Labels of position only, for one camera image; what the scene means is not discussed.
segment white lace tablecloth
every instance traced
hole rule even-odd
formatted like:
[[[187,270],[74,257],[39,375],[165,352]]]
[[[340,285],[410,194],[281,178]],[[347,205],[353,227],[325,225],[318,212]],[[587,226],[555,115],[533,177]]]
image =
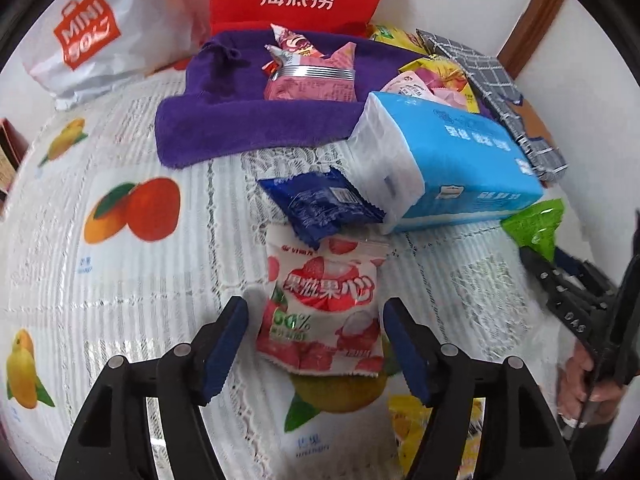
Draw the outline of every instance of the white lace tablecloth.
[[[244,295],[249,333],[222,394],[203,409],[227,477],[399,478],[392,433],[376,431],[388,425],[384,399],[351,418],[319,415],[307,436],[323,444],[307,451],[305,434],[282,431],[293,393],[287,375],[254,351],[269,292],[265,229],[285,221],[256,181],[329,166],[348,176],[344,143],[259,150],[168,170],[156,154],[154,115],[164,97],[183,89],[184,75],[168,71],[58,114],[20,168],[0,225],[0,379],[7,380],[12,339],[25,328],[55,406],[39,402],[28,410],[3,395],[0,416],[12,448],[34,480],[53,478],[73,421],[110,356],[160,357],[215,320],[229,297]],[[75,118],[85,120],[88,137],[38,168],[50,142]],[[146,244],[121,232],[97,246],[85,243],[84,219],[102,195],[158,176],[180,189],[172,235]],[[542,314],[517,248],[498,222],[396,234],[389,243],[381,303],[399,296],[417,322],[472,357],[529,354],[536,379],[552,388],[556,357],[547,346],[555,336],[541,327],[553,322]],[[148,409],[159,476],[170,478],[157,403],[149,400]],[[376,433],[381,436],[370,437]]]

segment mango print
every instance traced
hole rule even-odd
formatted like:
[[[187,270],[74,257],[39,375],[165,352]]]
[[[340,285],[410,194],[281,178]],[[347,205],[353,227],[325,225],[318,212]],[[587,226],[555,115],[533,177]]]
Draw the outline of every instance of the mango print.
[[[36,373],[33,341],[25,329],[18,330],[6,360],[6,396],[18,401],[23,408],[32,410],[38,401],[55,408]]]
[[[142,184],[126,182],[103,196],[84,222],[84,241],[100,244],[127,225],[142,241],[157,242],[171,235],[180,215],[180,188],[170,178]]]
[[[322,412],[357,412],[382,395],[388,378],[400,372],[391,344],[386,338],[383,338],[382,343],[385,365],[377,377],[313,377],[290,374],[296,393],[284,422],[285,433],[296,430]]]
[[[60,132],[59,136],[51,141],[47,155],[40,161],[38,167],[41,168],[46,162],[56,160],[64,155],[73,145],[85,140],[88,136],[83,131],[84,119],[74,119]]]

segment finger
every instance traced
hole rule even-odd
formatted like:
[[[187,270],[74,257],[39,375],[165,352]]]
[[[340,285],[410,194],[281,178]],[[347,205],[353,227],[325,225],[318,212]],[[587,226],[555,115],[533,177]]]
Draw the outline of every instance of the finger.
[[[596,384],[591,393],[590,399],[594,402],[604,402],[606,400],[613,400],[620,402],[625,395],[626,388],[620,388],[614,381],[608,380]]]
[[[582,403],[571,393],[568,384],[561,382],[558,393],[558,413],[567,418],[578,418],[582,411]]]
[[[582,343],[580,343],[580,341],[575,342],[574,359],[583,370],[587,370],[588,372],[593,370],[593,359],[591,359],[591,356],[585,350],[584,346],[582,346]]]
[[[620,403],[614,400],[601,402],[591,422],[593,424],[605,424],[606,422],[612,421],[618,414],[619,405]]]
[[[580,367],[578,361],[574,358],[569,359],[564,367],[566,369],[566,380],[569,390],[580,402],[584,402],[587,400],[587,392],[584,387],[584,381],[582,380],[584,377],[584,369]]]

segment blue tissue pack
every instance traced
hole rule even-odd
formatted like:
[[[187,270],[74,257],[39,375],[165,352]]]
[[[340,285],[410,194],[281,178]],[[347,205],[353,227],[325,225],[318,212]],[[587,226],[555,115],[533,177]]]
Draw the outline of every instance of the blue tissue pack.
[[[543,195],[504,127],[431,101],[371,93],[348,146],[384,232],[502,219]]]

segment yellow snack bag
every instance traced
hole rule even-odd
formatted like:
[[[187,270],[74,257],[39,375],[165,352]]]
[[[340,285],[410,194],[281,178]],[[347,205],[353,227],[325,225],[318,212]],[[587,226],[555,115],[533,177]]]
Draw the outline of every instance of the yellow snack bag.
[[[405,48],[418,54],[427,54],[424,43],[415,34],[395,27],[385,27],[385,25],[369,25],[369,39],[386,43],[400,48]]]
[[[399,442],[398,458],[402,471],[407,475],[415,456],[418,454],[424,431],[431,416],[431,408],[425,408],[419,399],[412,396],[391,396],[388,400],[388,407],[396,440]],[[476,469],[482,437],[483,411],[482,399],[474,399],[469,433],[458,471],[458,480],[471,478]]]
[[[403,66],[398,72],[407,72],[408,70],[416,71],[419,68],[426,68],[437,74],[444,84],[444,88],[460,92],[466,98],[466,111],[473,114],[479,114],[478,101],[474,95],[466,75],[462,72],[460,65],[447,59],[446,57],[431,54],[427,57],[416,59],[409,64]]]

